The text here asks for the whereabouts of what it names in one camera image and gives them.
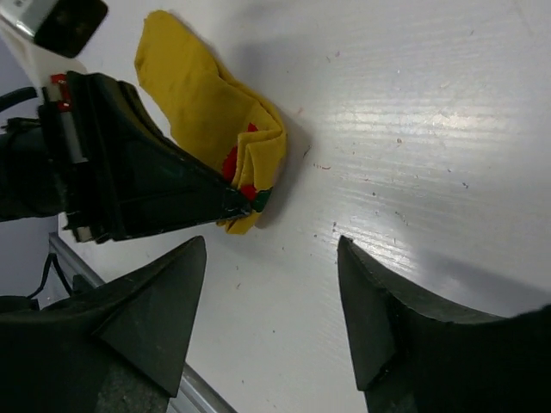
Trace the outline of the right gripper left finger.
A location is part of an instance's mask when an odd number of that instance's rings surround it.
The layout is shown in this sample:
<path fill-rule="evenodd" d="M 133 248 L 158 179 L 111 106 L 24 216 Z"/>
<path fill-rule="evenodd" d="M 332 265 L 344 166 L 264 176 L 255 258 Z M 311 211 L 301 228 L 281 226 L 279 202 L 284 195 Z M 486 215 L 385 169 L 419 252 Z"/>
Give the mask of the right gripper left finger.
<path fill-rule="evenodd" d="M 47 307 L 2 296 L 2 411 L 166 411 L 178 393 L 206 262 L 203 237 L 193 237 Z"/>

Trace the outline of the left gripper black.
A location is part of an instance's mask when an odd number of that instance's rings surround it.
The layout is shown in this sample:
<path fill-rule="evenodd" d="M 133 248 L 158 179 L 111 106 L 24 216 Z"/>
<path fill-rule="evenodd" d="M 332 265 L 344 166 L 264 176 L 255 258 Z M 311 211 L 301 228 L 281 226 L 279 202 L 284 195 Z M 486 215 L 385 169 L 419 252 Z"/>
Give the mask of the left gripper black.
<path fill-rule="evenodd" d="M 78 241 L 122 241 L 246 217 L 250 201 L 157 128 L 138 91 L 103 73 L 68 71 L 41 90 L 34 118 L 1 133 L 1 220 L 64 213 Z"/>

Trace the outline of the yellow sock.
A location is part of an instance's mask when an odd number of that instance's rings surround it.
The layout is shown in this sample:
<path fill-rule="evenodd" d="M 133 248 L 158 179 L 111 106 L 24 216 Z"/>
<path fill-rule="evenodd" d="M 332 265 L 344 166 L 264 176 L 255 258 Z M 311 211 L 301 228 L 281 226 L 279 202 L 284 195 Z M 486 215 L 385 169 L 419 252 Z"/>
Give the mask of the yellow sock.
<path fill-rule="evenodd" d="M 228 234 L 244 235 L 261 217 L 287 152 L 287 130 L 275 106 L 239 82 L 168 11 L 145 18 L 134 68 L 177 144 L 251 203 L 249 216 L 218 223 Z"/>

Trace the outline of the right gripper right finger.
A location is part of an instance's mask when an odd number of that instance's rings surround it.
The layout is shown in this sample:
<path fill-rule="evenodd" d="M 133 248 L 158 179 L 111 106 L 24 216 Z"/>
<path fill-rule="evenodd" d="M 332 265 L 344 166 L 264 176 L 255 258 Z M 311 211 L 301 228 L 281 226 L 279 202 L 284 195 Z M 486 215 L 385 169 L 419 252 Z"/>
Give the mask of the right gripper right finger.
<path fill-rule="evenodd" d="M 547 412 L 550 309 L 499 317 L 337 246 L 356 387 L 370 412 Z"/>

